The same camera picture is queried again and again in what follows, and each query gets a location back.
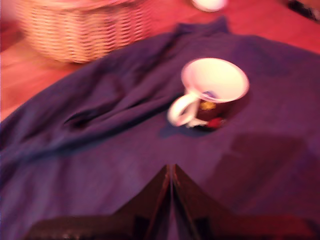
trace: mug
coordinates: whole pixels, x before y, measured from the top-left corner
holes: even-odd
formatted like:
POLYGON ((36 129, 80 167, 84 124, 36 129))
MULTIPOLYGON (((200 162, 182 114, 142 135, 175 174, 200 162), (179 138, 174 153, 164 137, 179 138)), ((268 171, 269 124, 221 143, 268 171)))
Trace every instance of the mug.
POLYGON ((249 90, 246 74, 219 58, 200 58, 188 63, 182 69, 181 80, 185 95, 173 102, 167 114, 168 121, 177 127, 220 127, 225 113, 249 90))

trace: basket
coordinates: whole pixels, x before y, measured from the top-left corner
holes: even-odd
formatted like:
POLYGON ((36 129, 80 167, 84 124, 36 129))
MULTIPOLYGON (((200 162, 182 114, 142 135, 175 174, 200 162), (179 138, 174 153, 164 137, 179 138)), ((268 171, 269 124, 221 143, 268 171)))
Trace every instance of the basket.
POLYGON ((60 62, 86 63, 151 34, 151 0, 17 0, 27 42, 60 62))

